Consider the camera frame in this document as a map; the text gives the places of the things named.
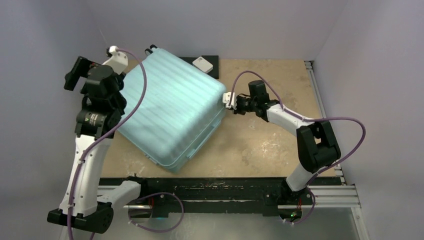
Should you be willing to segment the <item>light blue suitcase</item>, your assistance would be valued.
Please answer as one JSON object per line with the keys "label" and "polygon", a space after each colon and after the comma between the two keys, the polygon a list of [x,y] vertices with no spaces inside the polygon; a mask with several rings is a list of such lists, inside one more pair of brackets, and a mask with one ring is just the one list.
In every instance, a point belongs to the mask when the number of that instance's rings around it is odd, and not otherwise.
{"label": "light blue suitcase", "polygon": [[153,163],[178,172],[225,116],[226,87],[165,49],[151,47],[124,78],[126,122],[118,131]]}

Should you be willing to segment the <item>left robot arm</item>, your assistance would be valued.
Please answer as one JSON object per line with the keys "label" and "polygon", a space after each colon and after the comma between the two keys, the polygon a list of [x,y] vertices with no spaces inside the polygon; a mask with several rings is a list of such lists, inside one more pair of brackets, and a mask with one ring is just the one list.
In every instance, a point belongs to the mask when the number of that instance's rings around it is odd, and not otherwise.
{"label": "left robot arm", "polygon": [[64,88],[73,91],[80,78],[81,110],[76,116],[75,155],[69,183],[59,207],[47,221],[73,230],[103,234],[111,226],[114,213],[130,201],[146,203],[149,191],[138,182],[125,180],[109,193],[98,195],[104,160],[114,134],[125,118],[124,88],[128,58],[123,52],[111,54],[104,63],[79,56],[64,79]]}

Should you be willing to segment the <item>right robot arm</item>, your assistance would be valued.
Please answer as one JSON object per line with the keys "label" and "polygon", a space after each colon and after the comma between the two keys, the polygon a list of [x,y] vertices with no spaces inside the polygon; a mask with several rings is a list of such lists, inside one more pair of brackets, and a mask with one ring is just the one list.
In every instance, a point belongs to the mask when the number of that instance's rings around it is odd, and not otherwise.
{"label": "right robot arm", "polygon": [[235,115],[255,113],[265,122],[283,128],[296,138],[299,163],[280,187],[282,200],[292,204],[300,198],[307,183],[320,169],[329,167],[341,158],[334,130],[328,120],[316,121],[299,115],[283,106],[279,100],[270,99],[262,80],[250,82],[248,89],[248,95],[224,93],[222,102]]}

